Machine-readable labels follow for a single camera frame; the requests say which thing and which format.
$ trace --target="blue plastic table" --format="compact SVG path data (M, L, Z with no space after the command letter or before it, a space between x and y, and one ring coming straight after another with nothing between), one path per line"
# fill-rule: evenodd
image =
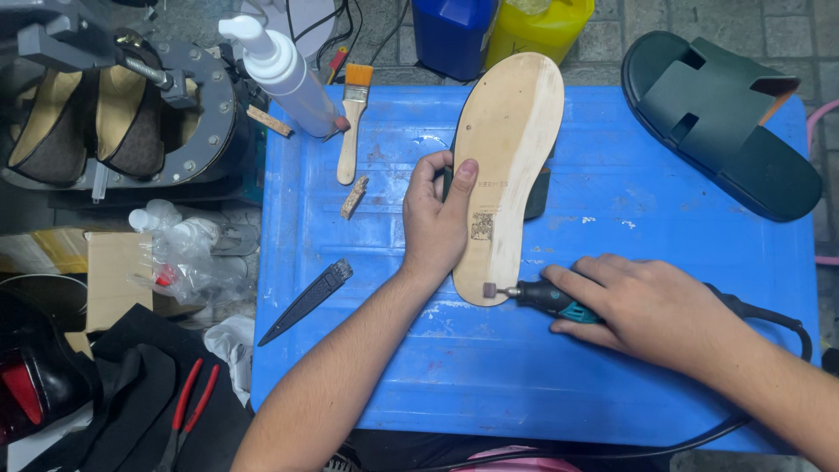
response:
M335 103L341 87L327 87ZM336 180L341 136L326 144L295 129L268 137L256 339L327 265L355 275L253 359L259 408L303 354L399 267L402 198L416 160L447 149L468 87L372 87L356 176L367 195L346 221ZM584 254L662 259L759 307L799 318L818 344L810 217L773 223L744 209L653 139L618 87L567 87L545 214L524 224L520 278ZM805 155L805 111L791 98L767 127ZM451 277L426 304L384 371L359 427L665 446L716 426L732 406L703 385L551 334L551 318L514 301L475 307ZM755 322L798 354L798 338ZM787 450L759 426L708 448Z

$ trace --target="hand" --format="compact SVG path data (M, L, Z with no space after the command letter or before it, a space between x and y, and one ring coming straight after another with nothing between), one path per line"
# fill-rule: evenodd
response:
M452 165L452 161L448 150L420 159L402 201L405 228L402 270L433 278L437 285L466 249L466 210L477 180L477 162L464 160L451 180L444 204L443 177L435 179L434 175L444 165Z
M731 362L727 350L732 346L760 338L708 287L666 262L604 254L583 257L572 269L549 265L542 275L607 324L557 320L550 326L554 333L699 380L713 375L720 363Z

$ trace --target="pliers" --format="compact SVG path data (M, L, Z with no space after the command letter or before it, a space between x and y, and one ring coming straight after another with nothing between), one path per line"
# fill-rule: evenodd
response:
M204 360L198 359L195 364L192 365L192 370L190 370L189 376L186 377L184 388L180 390L178 406L175 408L175 417L172 418L172 433L169 436L169 442L166 443L166 449L163 452L163 457L160 458L160 464L154 468L153 472L172 472L175 470L175 462L178 460L178 453L184 446L186 436L189 435L190 431L192 431L192 428L195 426L198 418L201 417L204 407L210 400L210 394L212 393L213 387L216 386L216 379L218 379L218 371L220 369L218 364L213 366L212 371L210 372L210 379L207 381L206 387L204 387L204 393L201 394L198 406L195 407L195 410L190 415L189 421L186 422L184 431L180 433L180 424L184 421L186 403L190 399L192 385L195 383L195 378L198 376L198 371L201 369L202 364L204 364Z

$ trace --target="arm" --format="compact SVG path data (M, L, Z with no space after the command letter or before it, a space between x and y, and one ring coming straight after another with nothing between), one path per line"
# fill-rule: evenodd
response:
M461 164L444 205L442 180L434 175L451 162L449 151L419 160L403 201L402 267L274 387L239 446L233 471L320 470L341 446L420 308L466 247L477 162Z
M552 265L543 275L607 324L559 320L551 331L693 377L820 470L839 471L839 379L770 343L706 286L665 262L604 254L584 257L573 269Z

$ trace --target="orange bristles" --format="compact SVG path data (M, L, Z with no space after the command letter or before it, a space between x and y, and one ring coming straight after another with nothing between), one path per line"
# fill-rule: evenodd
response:
M360 86L369 86L373 78L372 66L361 66L359 64L347 64L347 79L345 83Z

